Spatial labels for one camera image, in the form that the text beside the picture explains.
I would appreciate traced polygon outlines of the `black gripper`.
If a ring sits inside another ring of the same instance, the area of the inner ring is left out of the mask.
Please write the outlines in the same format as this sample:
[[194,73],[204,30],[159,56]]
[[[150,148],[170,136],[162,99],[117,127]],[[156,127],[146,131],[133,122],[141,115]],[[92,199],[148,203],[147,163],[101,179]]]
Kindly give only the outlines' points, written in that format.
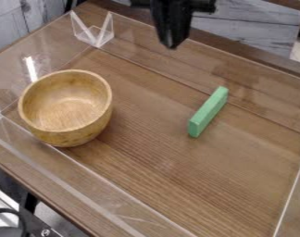
[[176,49],[188,38],[191,12],[215,11],[216,0],[128,0],[132,7],[148,8],[156,28],[158,40]]

